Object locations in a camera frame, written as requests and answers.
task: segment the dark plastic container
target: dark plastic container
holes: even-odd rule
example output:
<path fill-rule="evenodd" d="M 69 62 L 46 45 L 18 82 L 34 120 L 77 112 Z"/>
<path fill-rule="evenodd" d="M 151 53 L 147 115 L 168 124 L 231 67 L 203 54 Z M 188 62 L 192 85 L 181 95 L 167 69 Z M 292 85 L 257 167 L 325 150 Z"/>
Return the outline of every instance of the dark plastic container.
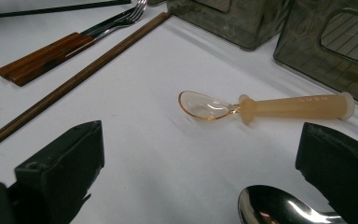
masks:
<path fill-rule="evenodd" d="M 164 2 L 165 0 L 147 0 L 147 4 L 149 6 L 155 6 L 155 5 L 158 5 L 162 2 Z"/>
<path fill-rule="evenodd" d="M 358 100 L 358 0 L 293 1 L 274 58 Z"/>
<path fill-rule="evenodd" d="M 290 0 L 167 0 L 175 16 L 253 50 L 283 28 Z"/>

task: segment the white table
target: white table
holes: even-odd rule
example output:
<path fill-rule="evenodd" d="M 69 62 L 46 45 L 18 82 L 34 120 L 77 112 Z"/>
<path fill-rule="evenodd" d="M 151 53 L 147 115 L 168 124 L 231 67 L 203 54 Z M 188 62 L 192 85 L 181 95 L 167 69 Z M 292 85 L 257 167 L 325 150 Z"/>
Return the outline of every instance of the white table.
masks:
<path fill-rule="evenodd" d="M 0 67 L 130 7 L 2 18 Z M 0 78 L 0 128 L 166 10 L 165 3 L 149 7 L 137 24 L 22 88 Z M 331 93 L 277 65 L 277 40 L 248 52 L 171 17 L 2 142 L 0 182 L 10 186 L 17 165 L 68 129 L 99 119 L 105 167 L 73 223 L 240 223 L 238 196 L 255 184 L 328 210 L 295 168 L 301 130 L 307 121 L 358 140 L 358 106 L 347 121 L 262 118 L 245 126 L 237 116 L 192 119 L 177 101 L 185 90 L 231 103 L 244 93 L 255 100 Z"/>

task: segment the fork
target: fork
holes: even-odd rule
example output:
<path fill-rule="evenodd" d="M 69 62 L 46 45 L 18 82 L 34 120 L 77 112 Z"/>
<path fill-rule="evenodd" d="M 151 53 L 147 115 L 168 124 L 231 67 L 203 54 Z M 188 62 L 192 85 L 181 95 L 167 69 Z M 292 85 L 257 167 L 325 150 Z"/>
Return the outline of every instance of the fork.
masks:
<path fill-rule="evenodd" d="M 135 24 L 141 19 L 146 6 L 147 0 L 139 0 L 135 7 L 113 18 L 100 22 L 82 33 L 74 32 L 13 63 L 1 67 L 0 76 L 18 86 L 23 86 L 92 46 L 114 30 Z"/>
<path fill-rule="evenodd" d="M 105 30 L 103 33 L 96 36 L 94 38 L 94 41 L 97 41 L 100 38 L 112 33 L 118 28 L 128 27 L 138 22 L 141 19 L 141 16 L 144 14 L 146 6 L 147 6 L 147 0 L 139 0 L 136 6 L 134 7 L 133 12 L 130 15 L 124 16 L 122 19 L 112 24 L 109 29 Z"/>

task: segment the spoon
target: spoon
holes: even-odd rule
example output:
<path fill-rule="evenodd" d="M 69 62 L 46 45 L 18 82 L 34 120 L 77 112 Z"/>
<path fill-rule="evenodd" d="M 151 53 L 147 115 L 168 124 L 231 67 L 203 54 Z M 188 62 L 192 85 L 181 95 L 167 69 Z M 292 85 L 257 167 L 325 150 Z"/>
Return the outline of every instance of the spoon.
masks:
<path fill-rule="evenodd" d="M 190 116 L 208 121 L 240 113 L 242 122 L 250 123 L 255 116 L 302 119 L 349 119 L 354 111 L 354 100 L 347 92 L 294 98 L 254 101 L 240 96 L 240 103 L 231 105 L 194 91 L 182 91 L 179 105 Z"/>
<path fill-rule="evenodd" d="M 293 195 L 270 186 L 244 189 L 238 199 L 242 224 L 344 224 L 337 213 L 320 213 Z"/>

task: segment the wooden chopstick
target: wooden chopstick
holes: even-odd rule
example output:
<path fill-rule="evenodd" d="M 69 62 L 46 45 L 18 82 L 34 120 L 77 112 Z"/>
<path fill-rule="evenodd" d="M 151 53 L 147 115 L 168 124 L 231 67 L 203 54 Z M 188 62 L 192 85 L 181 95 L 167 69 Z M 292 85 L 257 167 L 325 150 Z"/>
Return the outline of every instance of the wooden chopstick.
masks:
<path fill-rule="evenodd" d="M 77 85 L 82 83 L 88 77 L 91 77 L 100 68 L 105 66 L 107 63 L 115 59 L 120 53 L 128 49 L 131 45 L 136 43 L 139 39 L 147 35 L 153 29 L 158 27 L 160 24 L 165 22 L 171 14 L 169 12 L 162 12 L 157 15 L 153 20 L 142 26 L 140 29 L 135 31 L 133 34 L 125 38 L 123 41 L 118 43 L 116 46 L 108 50 L 104 55 L 99 57 L 97 60 L 89 64 L 83 70 L 78 72 L 76 75 L 71 77 L 69 80 L 64 82 L 56 90 L 52 91 L 49 95 L 45 96 L 42 100 L 31 106 L 25 112 L 20 114 L 18 117 L 13 119 L 10 123 L 0 129 L 0 142 L 5 140 L 11 134 L 16 132 L 19 128 L 25 125 L 28 121 L 39 115 L 49 106 L 60 100 L 66 93 L 74 89 Z"/>

